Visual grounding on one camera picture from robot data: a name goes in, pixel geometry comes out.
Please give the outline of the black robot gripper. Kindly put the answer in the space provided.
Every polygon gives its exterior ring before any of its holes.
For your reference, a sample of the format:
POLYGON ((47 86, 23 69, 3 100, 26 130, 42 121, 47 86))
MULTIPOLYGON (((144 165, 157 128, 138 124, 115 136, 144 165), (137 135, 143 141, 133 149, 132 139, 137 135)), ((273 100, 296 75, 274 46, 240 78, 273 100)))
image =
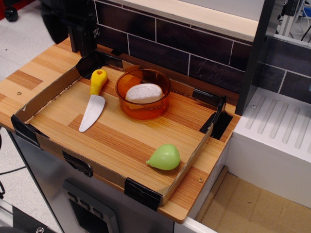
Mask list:
POLYGON ((100 32, 92 0, 42 0, 41 15, 56 44, 69 36, 72 51, 82 57, 97 49, 100 32))

